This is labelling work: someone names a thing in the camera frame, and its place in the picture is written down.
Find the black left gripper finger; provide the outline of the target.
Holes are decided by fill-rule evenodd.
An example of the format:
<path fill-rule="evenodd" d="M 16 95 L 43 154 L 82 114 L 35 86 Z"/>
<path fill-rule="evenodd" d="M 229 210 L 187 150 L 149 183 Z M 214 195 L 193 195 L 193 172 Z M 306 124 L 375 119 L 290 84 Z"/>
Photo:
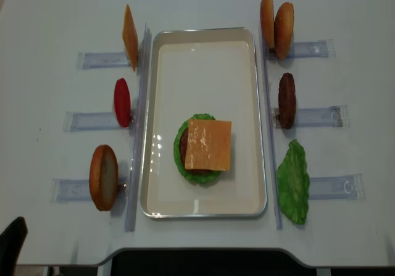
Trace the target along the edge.
<path fill-rule="evenodd" d="M 1 275 L 11 276 L 27 237 L 28 229 L 24 217 L 17 217 L 2 233 L 0 245 Z"/>

